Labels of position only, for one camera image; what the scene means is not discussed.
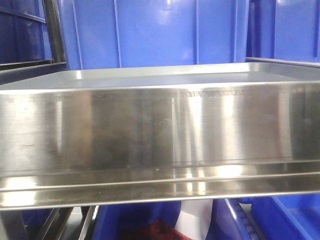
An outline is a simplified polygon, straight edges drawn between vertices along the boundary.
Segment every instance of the stainless steel tray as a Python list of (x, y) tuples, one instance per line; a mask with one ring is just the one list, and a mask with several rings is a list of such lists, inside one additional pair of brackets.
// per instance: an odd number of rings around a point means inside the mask
[(0, 209), (319, 192), (319, 80), (251, 62), (1, 85)]

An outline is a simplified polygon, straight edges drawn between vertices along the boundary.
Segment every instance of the stainless steel surface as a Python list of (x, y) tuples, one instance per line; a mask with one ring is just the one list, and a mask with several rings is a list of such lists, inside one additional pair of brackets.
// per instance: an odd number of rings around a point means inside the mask
[(0, 89), (3, 89), (2, 86), (5, 86), (9, 83), (12, 84), (12, 82), (17, 82), (17, 81), (34, 78), (34, 77), (38, 77), (46, 74), (52, 74), (52, 73), (65, 71), (65, 70), (67, 70), (67, 65), (65, 62), (2, 70), (0, 71)]
[[(0, 91), (0, 209), (320, 191), (320, 69), (84, 70), (43, 85), (79, 73), (69, 83), (99, 87)], [(139, 86), (163, 80), (198, 84)]]
[(21, 211), (14, 210), (0, 212), (0, 239), (29, 240)]
[(286, 64), (302, 67), (312, 67), (320, 68), (320, 62), (311, 62), (311, 61), (290, 61), (283, 59), (274, 59), (274, 58), (264, 58), (264, 57), (247, 57), (247, 62), (250, 63), (273, 63), (273, 64)]
[(65, 62), (66, 58), (60, 29), (57, 0), (43, 0), (43, 7), (48, 26), (53, 61), (55, 63)]

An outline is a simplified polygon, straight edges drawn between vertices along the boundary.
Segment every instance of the blue plastic bin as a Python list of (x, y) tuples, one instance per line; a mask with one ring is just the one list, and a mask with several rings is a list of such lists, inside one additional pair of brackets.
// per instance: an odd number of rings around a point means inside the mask
[(71, 70), (244, 62), (249, 0), (58, 0)]
[(320, 239), (320, 194), (257, 197), (251, 202), (251, 214), (266, 239)]
[(251, 0), (248, 56), (320, 61), (318, 0)]
[(42, 0), (0, 0), (0, 64), (52, 59)]
[[(211, 225), (206, 240), (259, 239), (235, 199), (217, 199), (212, 206)], [(121, 230), (146, 226), (156, 220), (162, 220), (174, 227), (180, 210), (180, 201), (102, 206), (92, 240), (117, 240)]]

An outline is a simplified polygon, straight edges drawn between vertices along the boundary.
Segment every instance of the metal rod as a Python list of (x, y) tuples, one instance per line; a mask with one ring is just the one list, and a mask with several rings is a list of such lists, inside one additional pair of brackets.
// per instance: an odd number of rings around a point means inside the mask
[(21, 211), (0, 212), (0, 239), (28, 240)]
[(48, 26), (53, 61), (55, 63), (65, 62), (66, 58), (60, 29), (60, 18), (58, 13), (57, 1), (44, 0), (43, 7), (46, 23)]
[(87, 214), (83, 220), (78, 240), (86, 240), (92, 235), (98, 208), (99, 206), (89, 207)]
[(73, 207), (54, 209), (35, 238), (36, 240), (59, 240)]

